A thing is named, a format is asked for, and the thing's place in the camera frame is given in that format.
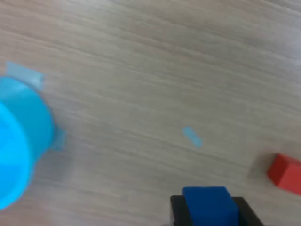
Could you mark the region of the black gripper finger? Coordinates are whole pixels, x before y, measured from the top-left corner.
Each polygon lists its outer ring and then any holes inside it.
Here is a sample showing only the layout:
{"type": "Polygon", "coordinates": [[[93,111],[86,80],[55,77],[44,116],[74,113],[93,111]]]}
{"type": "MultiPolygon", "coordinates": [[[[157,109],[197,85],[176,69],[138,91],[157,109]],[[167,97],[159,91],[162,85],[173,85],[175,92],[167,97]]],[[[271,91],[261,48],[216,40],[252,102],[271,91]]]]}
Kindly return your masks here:
{"type": "Polygon", "coordinates": [[[264,226],[254,210],[243,197],[232,197],[238,206],[239,226],[264,226]]]}
{"type": "Polygon", "coordinates": [[[192,226],[190,211],[183,195],[172,195],[170,197],[170,225],[192,226]]]}

